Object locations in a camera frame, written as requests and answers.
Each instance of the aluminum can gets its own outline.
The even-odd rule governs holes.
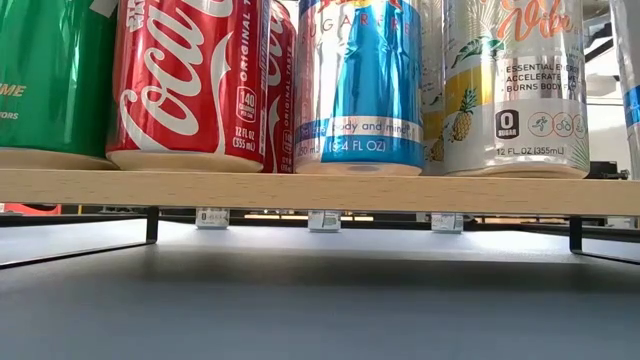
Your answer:
[[[423,175],[443,175],[444,56],[442,0],[422,0],[422,121],[424,123]]]
[[[262,169],[266,173],[293,172],[295,42],[296,29],[289,10],[273,0],[267,77],[267,153]]]
[[[108,157],[124,170],[258,172],[267,0],[121,0]]]
[[[611,10],[624,93],[631,171],[633,179],[637,180],[640,179],[640,2],[611,0]]]
[[[448,0],[445,66],[448,174],[589,172],[581,0]]]
[[[0,167],[109,169],[116,15],[102,0],[0,0]]]
[[[422,171],[419,2],[301,1],[296,172]]]

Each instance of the wooden board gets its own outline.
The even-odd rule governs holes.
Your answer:
[[[0,170],[0,202],[640,216],[640,182]]]

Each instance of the price tag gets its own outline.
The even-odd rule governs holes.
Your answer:
[[[435,232],[462,232],[464,217],[457,213],[431,213],[431,230]]]
[[[224,229],[229,226],[229,209],[198,208],[196,210],[198,228]]]
[[[337,232],[340,230],[341,211],[311,210],[309,211],[309,230]]]
[[[428,222],[429,214],[425,212],[416,213],[416,222]]]

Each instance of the gray surface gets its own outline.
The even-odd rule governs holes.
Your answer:
[[[146,220],[0,228],[0,264],[144,242]]]
[[[59,253],[144,241],[146,220],[0,228],[0,264]],[[304,228],[283,231],[268,227],[231,227],[226,231],[197,230],[193,225],[161,222],[161,244],[186,249],[207,245],[225,252],[331,255],[383,259],[589,262],[573,256],[565,236],[522,232],[348,230],[310,233]],[[640,245],[585,240],[584,248],[602,254],[640,259]]]
[[[1,358],[638,358],[640,270],[566,238],[306,234],[163,223],[156,246],[1,271]],[[402,260],[411,242],[441,261]]]

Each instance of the pineapple illustration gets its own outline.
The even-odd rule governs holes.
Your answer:
[[[460,110],[453,123],[451,142],[462,141],[469,135],[469,130],[471,130],[471,115],[473,115],[472,109],[476,106],[476,98],[476,89],[469,88],[464,91]]]
[[[440,134],[440,137],[431,147],[429,151],[429,160],[431,161],[443,161],[444,160],[444,137]]]

